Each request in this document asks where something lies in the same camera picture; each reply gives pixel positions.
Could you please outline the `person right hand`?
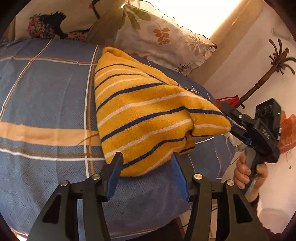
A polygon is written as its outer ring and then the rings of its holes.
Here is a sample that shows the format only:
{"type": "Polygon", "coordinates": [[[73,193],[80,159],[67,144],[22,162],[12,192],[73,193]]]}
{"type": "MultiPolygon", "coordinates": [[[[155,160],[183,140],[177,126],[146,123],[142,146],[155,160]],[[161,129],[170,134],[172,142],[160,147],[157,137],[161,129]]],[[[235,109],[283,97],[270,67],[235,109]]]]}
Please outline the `person right hand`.
{"type": "MultiPolygon", "coordinates": [[[[236,168],[234,170],[233,180],[235,184],[240,189],[245,189],[245,186],[250,182],[251,169],[246,164],[246,154],[244,152],[240,153],[239,159],[236,162],[236,168]]],[[[265,163],[258,164],[256,166],[257,182],[255,183],[253,189],[247,196],[249,202],[255,201],[259,195],[259,189],[264,184],[268,176],[268,168],[265,163]]]]}

